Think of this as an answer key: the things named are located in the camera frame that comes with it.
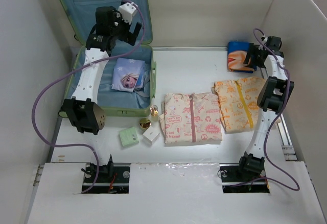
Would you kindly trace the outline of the small clear perfume bottle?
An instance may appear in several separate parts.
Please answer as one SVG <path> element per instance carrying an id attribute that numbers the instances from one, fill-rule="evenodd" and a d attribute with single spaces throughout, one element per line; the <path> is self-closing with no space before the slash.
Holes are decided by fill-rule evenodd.
<path id="1" fill-rule="evenodd" d="M 151 116 L 152 116 L 152 117 L 157 117 L 158 114 L 159 114 L 158 106 L 157 106 L 157 105 L 152 105 L 152 106 L 150 107 L 150 113 L 151 113 Z"/>

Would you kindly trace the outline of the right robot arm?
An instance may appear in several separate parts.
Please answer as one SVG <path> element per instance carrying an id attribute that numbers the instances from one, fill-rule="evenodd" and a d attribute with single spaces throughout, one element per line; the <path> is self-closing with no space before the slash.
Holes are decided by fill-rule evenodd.
<path id="1" fill-rule="evenodd" d="M 236 167 L 236 174 L 242 182 L 262 178 L 265 161 L 269 159 L 267 141 L 270 130 L 281 116 L 294 88 L 294 82 L 283 64 L 281 39 L 262 36 L 259 43 L 253 64 L 266 69 L 268 77 L 257 99 L 259 114 L 251 142 Z"/>

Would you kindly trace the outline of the blue princess cloth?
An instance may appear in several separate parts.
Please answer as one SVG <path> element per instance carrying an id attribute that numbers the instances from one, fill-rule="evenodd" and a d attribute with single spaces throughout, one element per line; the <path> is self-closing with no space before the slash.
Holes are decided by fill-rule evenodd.
<path id="1" fill-rule="evenodd" d="M 143 87 L 145 78 L 145 61 L 118 58 L 114 66 L 111 89 L 133 92 Z"/>

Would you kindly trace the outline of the blue orange cloth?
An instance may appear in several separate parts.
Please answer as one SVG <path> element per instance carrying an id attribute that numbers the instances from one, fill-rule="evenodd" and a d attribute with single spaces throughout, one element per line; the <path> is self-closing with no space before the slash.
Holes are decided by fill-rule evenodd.
<path id="1" fill-rule="evenodd" d="M 257 68 L 243 64 L 250 42 L 230 41 L 227 45 L 227 69 L 231 72 L 253 73 Z"/>

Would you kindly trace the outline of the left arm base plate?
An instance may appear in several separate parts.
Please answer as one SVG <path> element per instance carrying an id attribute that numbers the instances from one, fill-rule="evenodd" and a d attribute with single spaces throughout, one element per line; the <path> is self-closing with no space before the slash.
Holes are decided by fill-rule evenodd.
<path id="1" fill-rule="evenodd" d="M 104 173 L 99 173 L 96 183 L 92 185 L 95 178 L 95 171 L 88 174 L 90 171 L 81 169 L 84 173 L 81 191 L 85 194 L 128 194 L 130 180 L 130 165 L 114 165 L 112 176 Z"/>

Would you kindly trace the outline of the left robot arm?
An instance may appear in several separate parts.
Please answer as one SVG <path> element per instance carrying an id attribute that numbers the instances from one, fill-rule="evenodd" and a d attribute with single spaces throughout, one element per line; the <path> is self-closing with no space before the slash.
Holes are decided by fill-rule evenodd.
<path id="1" fill-rule="evenodd" d="M 100 81 L 110 58 L 120 58 L 133 53 L 139 47 L 138 35 L 142 22 L 131 25 L 138 7 L 125 2 L 118 8 L 98 7 L 96 23 L 85 43 L 84 63 L 79 68 L 79 80 L 71 97 L 66 98 L 59 114 L 81 134 L 97 135 L 103 129 L 106 113 L 98 104 Z"/>

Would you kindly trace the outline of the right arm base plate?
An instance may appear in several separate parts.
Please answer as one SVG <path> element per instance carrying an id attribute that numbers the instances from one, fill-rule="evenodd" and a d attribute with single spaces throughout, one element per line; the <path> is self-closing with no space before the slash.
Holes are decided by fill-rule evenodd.
<path id="1" fill-rule="evenodd" d="M 265 179 L 250 183 L 258 176 L 245 175 L 240 173 L 238 168 L 238 164 L 219 165 L 217 175 L 221 179 L 223 193 L 270 193 Z"/>

